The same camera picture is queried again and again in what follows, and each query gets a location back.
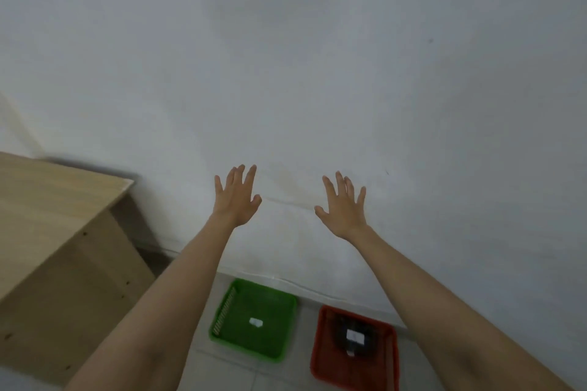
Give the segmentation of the person's right hand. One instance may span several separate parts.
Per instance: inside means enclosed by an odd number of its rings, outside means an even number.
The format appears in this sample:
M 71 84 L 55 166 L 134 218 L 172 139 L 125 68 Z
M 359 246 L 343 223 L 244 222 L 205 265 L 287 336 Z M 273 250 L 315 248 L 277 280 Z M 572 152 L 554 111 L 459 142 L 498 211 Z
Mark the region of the person's right hand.
M 357 238 L 368 228 L 364 209 L 357 206 L 358 194 L 349 177 L 346 178 L 348 189 L 347 197 L 339 197 L 336 177 L 331 181 L 326 175 L 322 176 L 322 183 L 327 196 L 328 221 L 322 221 L 327 229 L 336 237 L 355 245 Z

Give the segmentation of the person's left hand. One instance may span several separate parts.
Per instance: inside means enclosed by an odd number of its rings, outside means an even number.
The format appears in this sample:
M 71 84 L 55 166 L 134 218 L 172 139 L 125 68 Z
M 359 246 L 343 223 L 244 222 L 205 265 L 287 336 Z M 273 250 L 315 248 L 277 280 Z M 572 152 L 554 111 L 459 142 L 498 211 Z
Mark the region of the person's left hand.
M 224 192 L 216 196 L 211 219 L 218 223 L 224 223 L 232 229 L 246 224 L 257 212 L 249 208 L 253 198 L 253 184 L 257 172 L 257 166 L 252 165 L 243 176 L 243 186 L 233 188 L 233 168 L 229 171 L 223 183 Z

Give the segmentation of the person's right forearm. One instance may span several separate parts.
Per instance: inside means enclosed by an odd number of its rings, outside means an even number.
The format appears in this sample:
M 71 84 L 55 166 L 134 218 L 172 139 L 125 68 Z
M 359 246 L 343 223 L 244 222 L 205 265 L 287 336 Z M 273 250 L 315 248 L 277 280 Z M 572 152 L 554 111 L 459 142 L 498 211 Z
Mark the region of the person's right forearm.
M 448 391 L 574 391 L 370 226 L 348 237 Z

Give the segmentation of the person's left forearm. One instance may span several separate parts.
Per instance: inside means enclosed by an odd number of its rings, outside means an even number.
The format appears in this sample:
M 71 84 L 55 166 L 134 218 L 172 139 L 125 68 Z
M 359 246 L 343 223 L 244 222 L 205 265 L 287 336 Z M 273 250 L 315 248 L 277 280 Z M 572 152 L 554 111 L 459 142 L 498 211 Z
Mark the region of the person's left forearm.
M 213 212 L 64 391 L 177 391 L 235 218 Z

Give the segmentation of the green plastic basket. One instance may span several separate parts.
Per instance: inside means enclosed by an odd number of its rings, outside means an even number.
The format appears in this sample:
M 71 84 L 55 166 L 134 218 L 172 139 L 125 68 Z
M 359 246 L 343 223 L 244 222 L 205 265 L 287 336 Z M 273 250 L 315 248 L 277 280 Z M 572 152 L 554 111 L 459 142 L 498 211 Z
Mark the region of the green plastic basket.
M 297 319 L 297 297 L 245 279 L 234 279 L 209 327 L 212 342 L 260 360 L 280 363 Z

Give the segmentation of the black device with white label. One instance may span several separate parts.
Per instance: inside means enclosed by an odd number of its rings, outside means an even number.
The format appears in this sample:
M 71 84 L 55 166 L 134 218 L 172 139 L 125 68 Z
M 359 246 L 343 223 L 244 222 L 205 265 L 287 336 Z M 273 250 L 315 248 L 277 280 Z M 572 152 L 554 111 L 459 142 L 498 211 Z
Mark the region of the black device with white label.
M 331 332 L 336 347 L 348 356 L 370 358 L 376 355 L 380 336 L 374 325 L 336 313 Z

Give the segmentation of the red plastic basket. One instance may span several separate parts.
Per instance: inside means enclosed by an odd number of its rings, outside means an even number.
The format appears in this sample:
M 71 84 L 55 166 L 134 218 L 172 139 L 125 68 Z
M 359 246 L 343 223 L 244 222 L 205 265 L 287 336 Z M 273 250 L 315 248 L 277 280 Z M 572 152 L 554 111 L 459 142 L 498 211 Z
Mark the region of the red plastic basket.
M 397 332 L 388 323 L 324 305 L 310 371 L 345 391 L 400 391 Z

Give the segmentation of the light wooden desk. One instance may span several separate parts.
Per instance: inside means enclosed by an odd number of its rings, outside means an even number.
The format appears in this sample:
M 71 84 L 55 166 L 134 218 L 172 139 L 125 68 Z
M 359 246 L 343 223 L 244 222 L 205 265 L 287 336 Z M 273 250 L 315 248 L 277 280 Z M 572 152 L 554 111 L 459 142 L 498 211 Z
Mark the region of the light wooden desk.
M 154 283 L 112 214 L 133 183 L 0 152 L 0 366 L 65 386 Z

